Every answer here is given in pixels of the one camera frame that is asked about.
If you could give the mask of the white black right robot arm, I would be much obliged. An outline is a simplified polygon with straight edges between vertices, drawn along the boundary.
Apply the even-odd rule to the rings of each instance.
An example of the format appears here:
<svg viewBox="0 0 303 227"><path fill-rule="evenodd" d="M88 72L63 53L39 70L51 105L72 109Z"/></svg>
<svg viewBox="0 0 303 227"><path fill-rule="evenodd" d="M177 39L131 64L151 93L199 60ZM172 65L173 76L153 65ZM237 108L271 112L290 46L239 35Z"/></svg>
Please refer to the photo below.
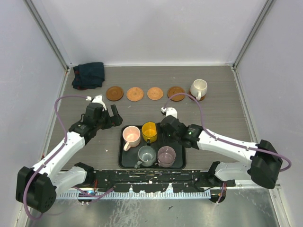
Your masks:
<svg viewBox="0 0 303 227"><path fill-rule="evenodd" d="M167 138L186 148L207 150L235 160L234 163L213 162L207 175L212 186L229 180L251 179L263 188L275 187L283 161L267 140L260 143L235 140L196 124L186 126L172 115L161 121L160 128Z"/></svg>

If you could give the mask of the woven rattan coaster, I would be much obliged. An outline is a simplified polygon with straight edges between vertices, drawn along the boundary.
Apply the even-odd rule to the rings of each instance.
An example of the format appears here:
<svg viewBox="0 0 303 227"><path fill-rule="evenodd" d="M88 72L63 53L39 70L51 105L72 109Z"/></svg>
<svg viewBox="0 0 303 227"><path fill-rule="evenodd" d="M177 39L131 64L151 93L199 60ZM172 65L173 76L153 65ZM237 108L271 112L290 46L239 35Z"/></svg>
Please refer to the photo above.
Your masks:
<svg viewBox="0 0 303 227"><path fill-rule="evenodd" d="M147 91L147 96L149 99L156 101L163 97L163 91L159 87L152 87Z"/></svg>
<svg viewBox="0 0 303 227"><path fill-rule="evenodd" d="M126 93L127 99L132 102L140 101L143 98L143 96L144 96L144 91L139 87L132 87Z"/></svg>

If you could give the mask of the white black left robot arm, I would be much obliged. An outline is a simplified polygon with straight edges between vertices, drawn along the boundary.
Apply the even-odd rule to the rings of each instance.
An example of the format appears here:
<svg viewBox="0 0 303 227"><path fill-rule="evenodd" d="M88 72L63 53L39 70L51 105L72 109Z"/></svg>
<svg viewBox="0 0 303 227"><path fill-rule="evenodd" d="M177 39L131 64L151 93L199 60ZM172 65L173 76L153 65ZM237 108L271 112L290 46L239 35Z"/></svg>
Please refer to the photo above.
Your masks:
<svg viewBox="0 0 303 227"><path fill-rule="evenodd" d="M41 212L47 212L56 196L81 184L90 187L95 182L94 168L82 162L60 174L62 167L94 138L98 130L122 124L115 105L110 116L103 104L90 103L80 121L74 123L66 137L41 161L31 168L22 167L17 175L16 200Z"/></svg>

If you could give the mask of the yellow ceramic mug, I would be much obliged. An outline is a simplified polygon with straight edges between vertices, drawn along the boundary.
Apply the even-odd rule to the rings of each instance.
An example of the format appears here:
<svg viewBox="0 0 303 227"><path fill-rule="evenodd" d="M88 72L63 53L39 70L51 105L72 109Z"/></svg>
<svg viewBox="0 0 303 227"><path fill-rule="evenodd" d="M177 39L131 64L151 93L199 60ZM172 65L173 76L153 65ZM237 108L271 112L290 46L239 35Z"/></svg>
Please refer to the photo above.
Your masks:
<svg viewBox="0 0 303 227"><path fill-rule="evenodd" d="M146 122L142 126L142 136L144 141L147 142L148 145L154 143L157 140L157 128L156 123L154 122Z"/></svg>

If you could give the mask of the grey ceramic mug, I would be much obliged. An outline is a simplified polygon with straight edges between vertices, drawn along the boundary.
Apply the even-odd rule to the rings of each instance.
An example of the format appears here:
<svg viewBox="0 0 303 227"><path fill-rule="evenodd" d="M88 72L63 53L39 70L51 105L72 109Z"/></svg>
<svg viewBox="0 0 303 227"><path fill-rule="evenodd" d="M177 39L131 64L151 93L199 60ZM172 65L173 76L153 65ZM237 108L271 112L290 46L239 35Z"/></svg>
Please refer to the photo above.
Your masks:
<svg viewBox="0 0 303 227"><path fill-rule="evenodd" d="M151 146L142 146L138 151L138 161L134 166L138 169L140 166L149 167L152 166L156 160L156 151Z"/></svg>

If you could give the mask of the pink ceramic mug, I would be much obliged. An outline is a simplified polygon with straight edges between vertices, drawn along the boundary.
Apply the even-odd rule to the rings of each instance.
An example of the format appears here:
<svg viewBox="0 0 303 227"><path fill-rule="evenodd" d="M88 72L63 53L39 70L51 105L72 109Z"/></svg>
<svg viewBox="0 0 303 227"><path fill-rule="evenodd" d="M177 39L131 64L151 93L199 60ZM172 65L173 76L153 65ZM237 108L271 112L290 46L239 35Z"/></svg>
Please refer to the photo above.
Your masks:
<svg viewBox="0 0 303 227"><path fill-rule="evenodd" d="M128 126L122 133L125 145L123 150L128 151L130 148L137 147L141 142L141 131L136 126Z"/></svg>

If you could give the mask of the brown wooden coaster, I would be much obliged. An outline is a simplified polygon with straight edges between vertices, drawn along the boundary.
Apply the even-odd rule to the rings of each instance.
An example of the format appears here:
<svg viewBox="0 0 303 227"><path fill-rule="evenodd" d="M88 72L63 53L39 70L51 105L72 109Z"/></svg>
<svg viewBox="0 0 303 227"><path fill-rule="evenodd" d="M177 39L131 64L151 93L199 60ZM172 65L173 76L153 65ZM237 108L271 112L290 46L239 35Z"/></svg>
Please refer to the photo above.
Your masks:
<svg viewBox="0 0 303 227"><path fill-rule="evenodd" d="M119 86L112 86L107 89L106 97L109 101L118 101L124 96L124 91Z"/></svg>
<svg viewBox="0 0 303 227"><path fill-rule="evenodd" d="M174 102L182 101L185 98L184 89L182 87L174 86L170 87L167 91L168 98L171 98Z"/></svg>
<svg viewBox="0 0 303 227"><path fill-rule="evenodd" d="M195 98L195 97L191 94L190 89L188 90L188 94L189 94L191 97ZM201 102L201 101L203 101L205 98L206 98L206 95L202 96L201 99L200 99L200 100L197 100L197 101L198 101L198 102Z"/></svg>

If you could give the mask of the cream ceramic mug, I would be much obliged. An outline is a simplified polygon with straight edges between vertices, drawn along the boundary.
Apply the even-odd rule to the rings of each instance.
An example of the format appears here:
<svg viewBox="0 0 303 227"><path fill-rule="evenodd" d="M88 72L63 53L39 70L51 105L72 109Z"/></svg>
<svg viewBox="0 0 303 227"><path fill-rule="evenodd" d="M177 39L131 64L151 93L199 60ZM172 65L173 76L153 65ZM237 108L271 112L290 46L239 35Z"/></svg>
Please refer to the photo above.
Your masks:
<svg viewBox="0 0 303 227"><path fill-rule="evenodd" d="M196 100L200 100L202 96L206 95L208 89L208 84L203 79L196 79L190 88L191 94L196 98Z"/></svg>

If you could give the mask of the mauve ceramic mug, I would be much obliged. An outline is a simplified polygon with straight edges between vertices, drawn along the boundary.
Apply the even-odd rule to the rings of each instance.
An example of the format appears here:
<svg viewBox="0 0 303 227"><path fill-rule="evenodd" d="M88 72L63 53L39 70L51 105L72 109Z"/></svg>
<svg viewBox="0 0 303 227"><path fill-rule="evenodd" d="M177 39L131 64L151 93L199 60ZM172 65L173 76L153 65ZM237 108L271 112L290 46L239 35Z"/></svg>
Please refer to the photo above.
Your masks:
<svg viewBox="0 0 303 227"><path fill-rule="evenodd" d="M158 165L164 168L171 167L176 159L176 152L170 146L163 146L158 150Z"/></svg>

